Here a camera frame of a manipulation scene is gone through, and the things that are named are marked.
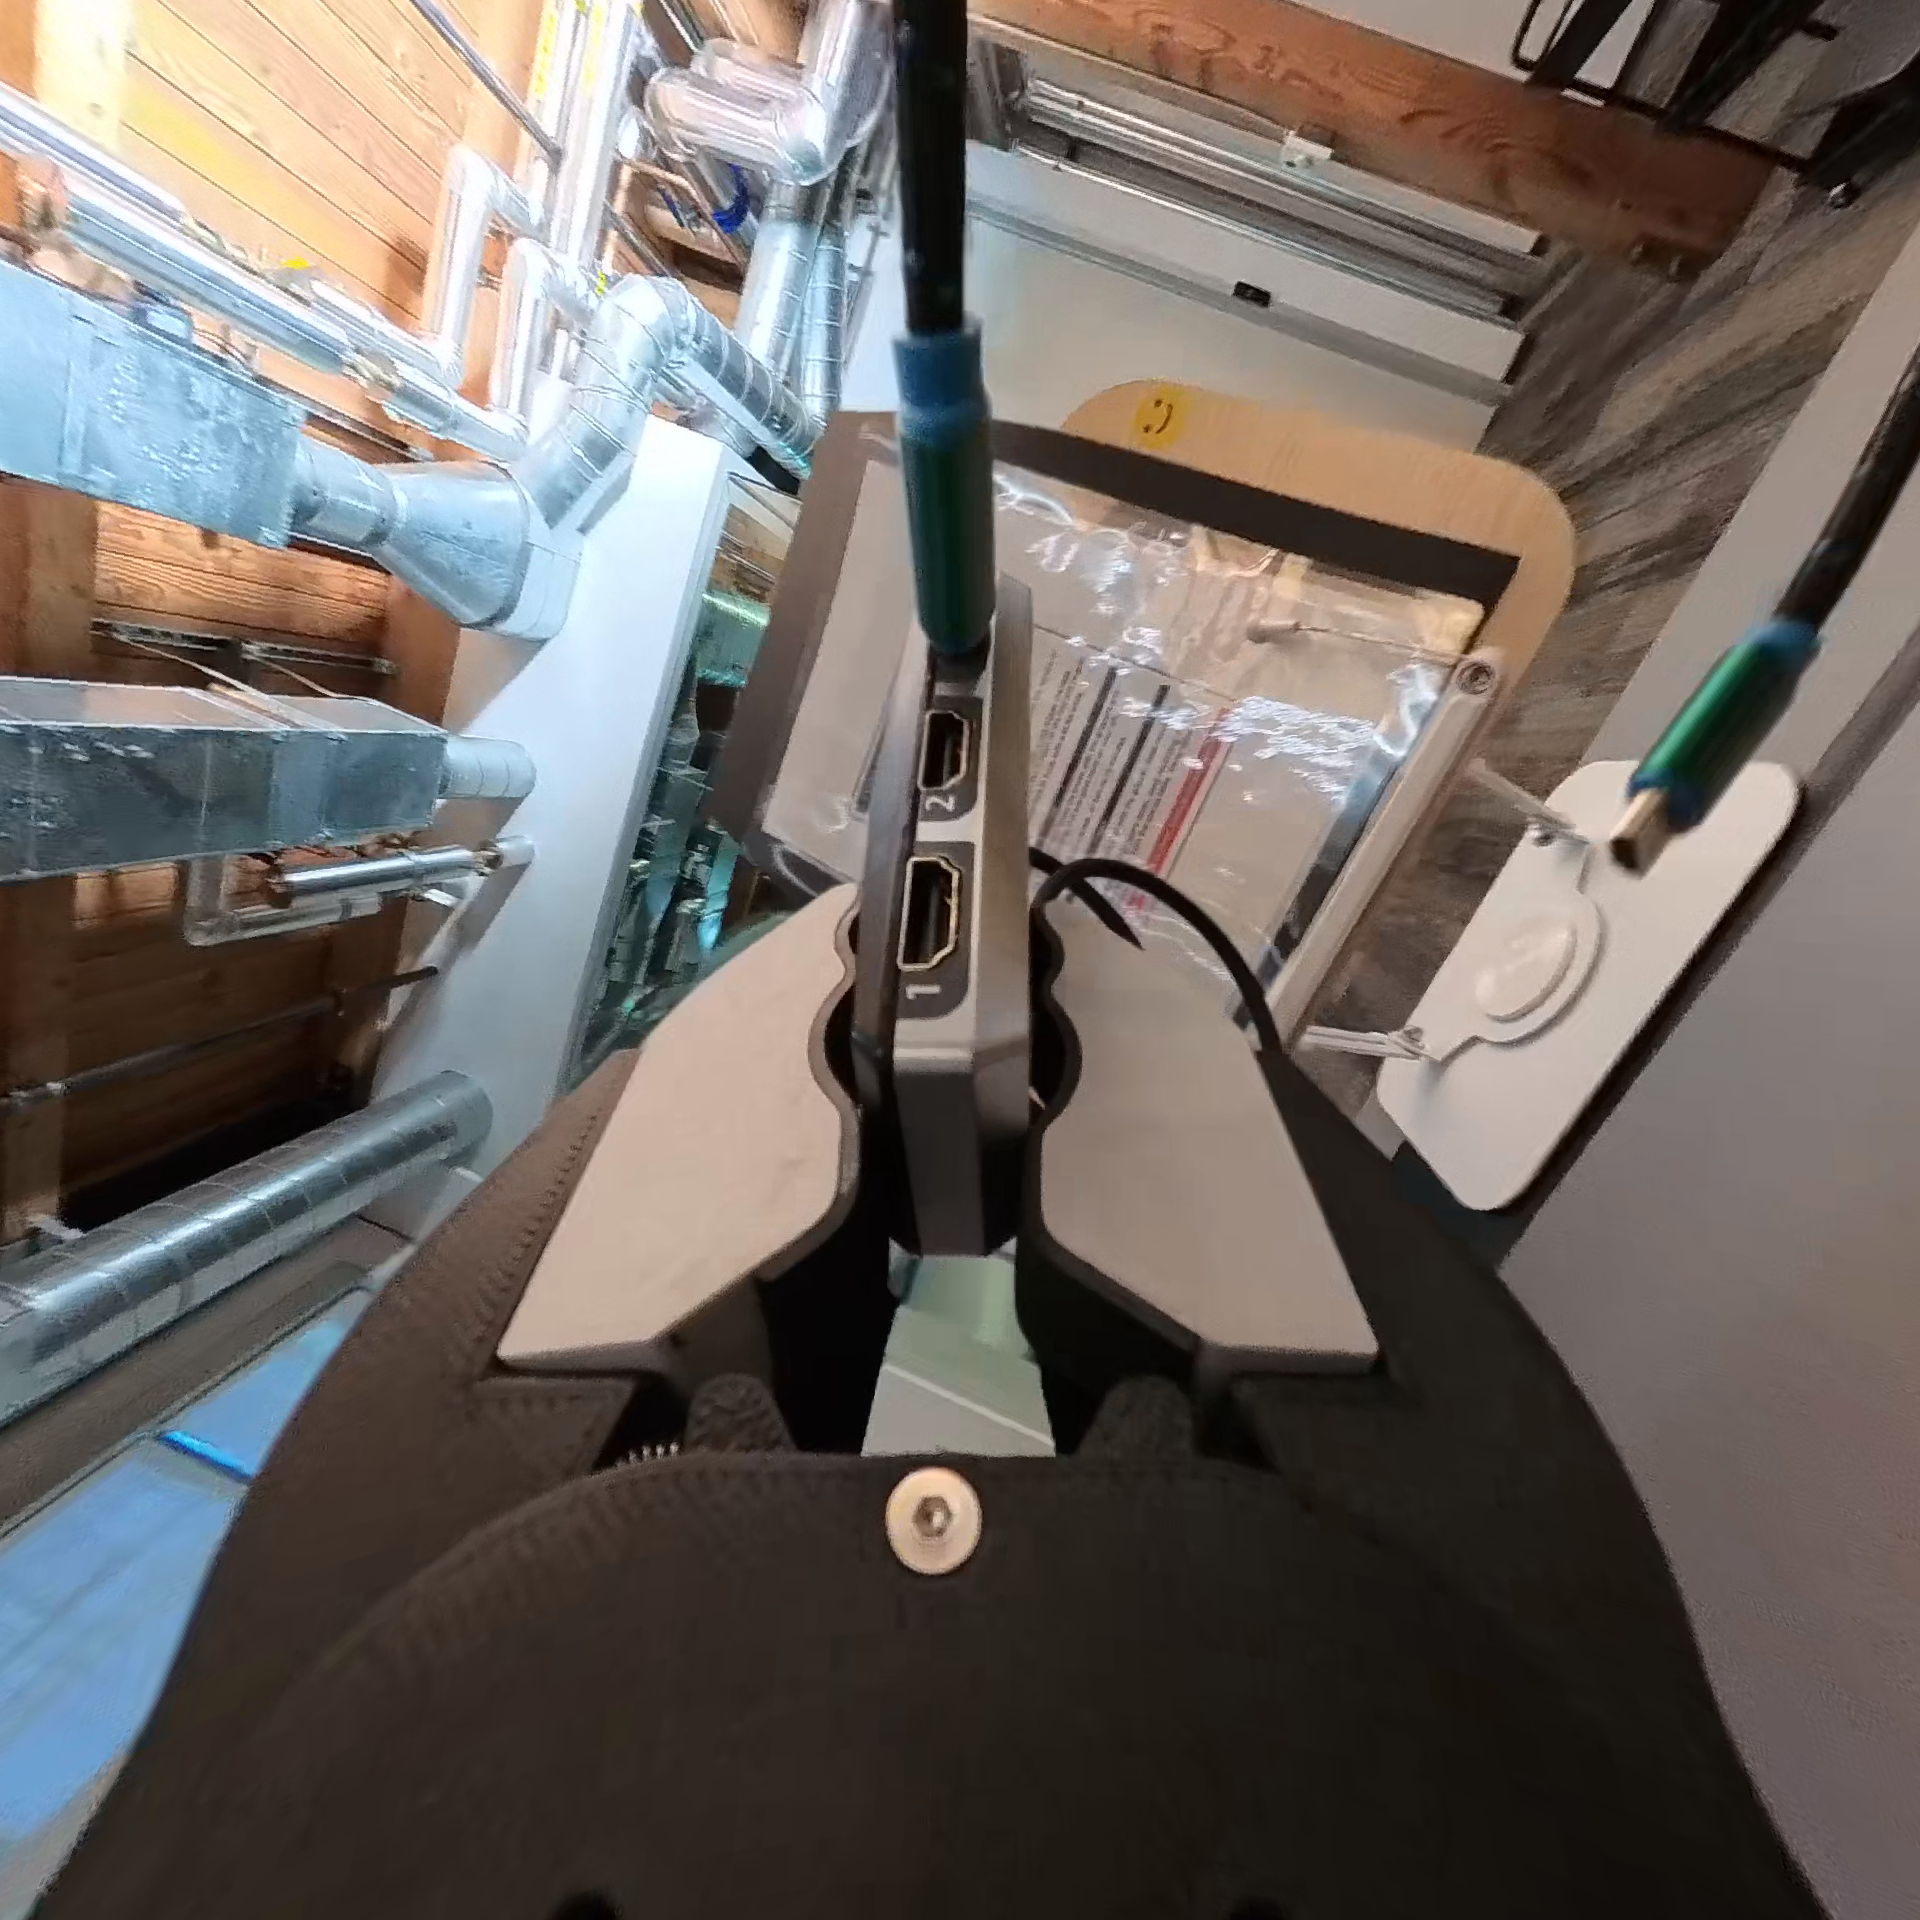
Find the instruction sheet display stand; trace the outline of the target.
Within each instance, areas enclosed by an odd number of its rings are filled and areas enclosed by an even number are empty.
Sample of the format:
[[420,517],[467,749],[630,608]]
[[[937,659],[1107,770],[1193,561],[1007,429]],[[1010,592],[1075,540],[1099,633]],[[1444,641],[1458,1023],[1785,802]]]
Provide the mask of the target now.
[[[1377,1099],[1473,1211],[1515,1208],[1783,843],[1803,786],[1748,762],[1651,872],[1609,836],[1632,762],[1545,800],[1480,756],[1482,643],[1520,556],[999,426],[998,561],[1032,596],[1028,840],[1202,905],[1300,1052],[1379,1060]],[[1308,1018],[1411,840],[1480,786],[1520,842],[1414,1012]]]

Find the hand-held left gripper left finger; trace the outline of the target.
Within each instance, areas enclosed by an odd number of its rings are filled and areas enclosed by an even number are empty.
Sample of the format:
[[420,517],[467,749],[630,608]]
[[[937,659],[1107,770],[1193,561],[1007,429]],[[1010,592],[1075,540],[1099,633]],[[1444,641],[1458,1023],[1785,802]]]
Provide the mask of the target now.
[[855,936],[858,890],[832,888],[636,1050],[496,1344],[508,1372],[624,1379],[679,1403],[753,1376],[802,1449],[860,1449],[889,1240],[834,1064]]

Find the silver adapter hub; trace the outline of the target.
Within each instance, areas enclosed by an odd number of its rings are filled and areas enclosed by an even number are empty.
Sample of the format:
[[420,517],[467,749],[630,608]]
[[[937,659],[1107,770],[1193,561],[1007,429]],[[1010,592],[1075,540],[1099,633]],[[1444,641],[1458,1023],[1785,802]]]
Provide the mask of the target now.
[[898,1240],[983,1257],[1019,1219],[1034,1060],[1028,773],[1034,599],[991,635],[910,628],[883,715],[855,925],[855,1095]]

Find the silver ventilation duct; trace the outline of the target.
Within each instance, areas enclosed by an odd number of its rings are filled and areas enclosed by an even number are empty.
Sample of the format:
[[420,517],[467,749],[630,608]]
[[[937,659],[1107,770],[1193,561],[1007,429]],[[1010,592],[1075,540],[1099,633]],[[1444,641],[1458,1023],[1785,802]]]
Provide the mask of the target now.
[[664,375],[810,471],[826,417],[676,281],[634,274],[598,307],[560,411],[513,467],[374,467],[304,439],[290,532],[374,561],[462,628],[554,641]]

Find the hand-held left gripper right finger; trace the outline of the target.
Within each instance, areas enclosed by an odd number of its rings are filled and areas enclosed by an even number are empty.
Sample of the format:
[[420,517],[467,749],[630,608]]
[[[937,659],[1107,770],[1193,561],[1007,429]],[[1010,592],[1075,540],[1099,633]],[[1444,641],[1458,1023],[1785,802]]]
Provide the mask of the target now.
[[1361,1379],[1380,1343],[1222,980],[1076,901],[1034,932],[1015,1311],[1058,1449],[1134,1379],[1202,1419],[1241,1384]]

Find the round spiral air duct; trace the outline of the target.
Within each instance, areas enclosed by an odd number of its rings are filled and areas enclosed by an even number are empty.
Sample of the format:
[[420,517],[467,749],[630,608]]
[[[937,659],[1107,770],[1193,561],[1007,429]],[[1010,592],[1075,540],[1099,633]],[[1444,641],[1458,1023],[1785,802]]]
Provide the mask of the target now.
[[439,1072],[8,1264],[3,1423],[103,1372],[378,1199],[467,1164],[491,1120],[490,1095],[471,1077]]

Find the rectangular metal air duct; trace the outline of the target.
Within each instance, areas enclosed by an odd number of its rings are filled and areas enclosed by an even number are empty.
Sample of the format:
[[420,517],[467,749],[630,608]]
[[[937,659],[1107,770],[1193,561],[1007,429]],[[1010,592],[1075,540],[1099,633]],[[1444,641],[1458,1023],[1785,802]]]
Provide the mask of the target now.
[[355,845],[536,786],[521,745],[356,696],[3,682],[3,882]]
[[304,410],[56,279],[3,268],[3,473],[287,546]]

